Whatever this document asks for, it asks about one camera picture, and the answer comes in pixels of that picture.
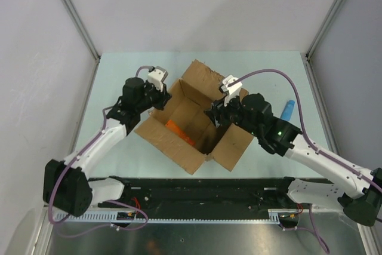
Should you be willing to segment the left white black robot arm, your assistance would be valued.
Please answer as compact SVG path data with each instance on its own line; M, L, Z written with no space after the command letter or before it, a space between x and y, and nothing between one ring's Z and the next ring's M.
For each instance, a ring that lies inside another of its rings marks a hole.
M90 206L113 201L119 207L132 200L129 184L116 176L91 180L90 173L117 143L137 126L141 114L151 108L163 110L171 95L165 74L154 70L146 80L128 78L116 103L103 109L103 123L97 134L80 150L65 159L52 159L45 166L43 200L48 211L58 208L75 217Z

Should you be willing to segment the orange cosmetic tube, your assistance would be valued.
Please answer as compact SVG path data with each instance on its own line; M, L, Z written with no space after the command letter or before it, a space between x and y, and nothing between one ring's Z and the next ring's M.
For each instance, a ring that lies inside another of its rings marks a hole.
M168 120L165 126L189 145L195 145L195 142L171 119Z

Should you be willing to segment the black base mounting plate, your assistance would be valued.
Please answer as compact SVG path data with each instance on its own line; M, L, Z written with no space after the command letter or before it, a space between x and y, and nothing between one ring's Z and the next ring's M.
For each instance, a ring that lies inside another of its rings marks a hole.
M120 200L165 219L264 219L271 209L299 211L283 179L135 179Z

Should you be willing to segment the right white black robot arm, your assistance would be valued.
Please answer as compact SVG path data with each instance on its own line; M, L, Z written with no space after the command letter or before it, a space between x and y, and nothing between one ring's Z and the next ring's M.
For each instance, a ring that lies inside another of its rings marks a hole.
M267 153L299 162L329 181L292 179L275 193L280 207L296 202L341 209L354 222L374 226L381 208L380 168L361 167L322 148L300 128L274 116L261 94L215 100L205 114L216 127L234 124L254 136Z

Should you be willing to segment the blue cosmetic tube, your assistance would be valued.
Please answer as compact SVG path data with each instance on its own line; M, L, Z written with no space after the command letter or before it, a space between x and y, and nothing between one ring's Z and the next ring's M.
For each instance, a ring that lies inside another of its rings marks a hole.
M284 106L282 113L281 113L280 119L289 122L292 118L294 106L295 106L295 101L294 100L288 100Z

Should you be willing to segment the right aluminium side rail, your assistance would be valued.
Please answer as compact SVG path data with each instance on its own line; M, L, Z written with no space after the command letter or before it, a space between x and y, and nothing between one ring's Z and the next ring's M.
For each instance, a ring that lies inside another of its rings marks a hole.
M303 64L304 64L304 68L305 68L305 71L307 74L307 79L308 79L308 82L310 84L310 88L311 88L312 93L313 93L313 98L314 98L315 103L316 103L316 107L317 107L318 114L319 114L319 117L321 120L321 124L322 124L323 129L324 129L324 135L325 135L326 141L328 143L329 149L332 152L337 153L338 152L338 144L335 140L335 136L334 136L334 133L332 130L332 125L331 125L331 121L330 121L330 118L328 115L328 111L326 108L324 97L322 95L317 77L316 77L315 72L313 70L313 66L312 66L310 60L307 58L307 56L304 53L301 53L301 59L302 59Z

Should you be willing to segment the aluminium frame post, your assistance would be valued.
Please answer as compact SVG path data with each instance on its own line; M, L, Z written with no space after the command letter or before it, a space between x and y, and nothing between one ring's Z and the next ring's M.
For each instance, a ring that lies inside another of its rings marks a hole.
M340 12L342 6L344 5L346 0L333 0L325 18L320 25L315 37L313 38L312 43L309 45L307 51L305 52L305 58L309 61L314 53L316 52L318 46L323 41L325 35L329 31L332 23Z
M97 51L96 46L94 45L94 41L91 39L88 29L85 27L85 24L82 21L74 2L72 0L61 0L61 2L67 11L74 27L76 28L80 38L90 52L91 57L95 60L96 63L98 63L101 56Z

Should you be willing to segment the left aluminium frame post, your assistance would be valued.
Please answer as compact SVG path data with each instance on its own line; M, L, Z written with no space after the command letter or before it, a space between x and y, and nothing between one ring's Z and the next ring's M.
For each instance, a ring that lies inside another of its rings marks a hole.
M61 0L61 2L67 11L74 27L76 28L80 38L90 52L91 57L95 60L96 63L98 63L101 56L97 51L96 46L94 45L94 41L91 39L88 29L85 27L85 24L82 21L74 2L72 0Z

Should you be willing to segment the right aluminium frame post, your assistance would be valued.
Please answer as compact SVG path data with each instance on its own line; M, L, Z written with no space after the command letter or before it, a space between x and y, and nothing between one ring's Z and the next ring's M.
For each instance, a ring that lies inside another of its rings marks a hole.
M332 23L340 12L342 6L344 5L346 0L333 0L325 18L320 25L315 37L313 38L312 43L309 45L307 51L305 52L305 58L309 61L314 53L316 52L318 46L323 41L325 35L329 31Z

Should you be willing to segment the brown cardboard express box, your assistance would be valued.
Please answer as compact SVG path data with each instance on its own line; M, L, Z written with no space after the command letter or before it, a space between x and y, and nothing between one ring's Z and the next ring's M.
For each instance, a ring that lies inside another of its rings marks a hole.
M135 133L188 174L194 174L211 159L232 171L254 137L235 124L215 127L204 114L214 100L223 97L218 89L223 78L202 62L192 61L171 86L172 98L165 109L151 112ZM165 124L169 119L195 142L194 146L167 129Z

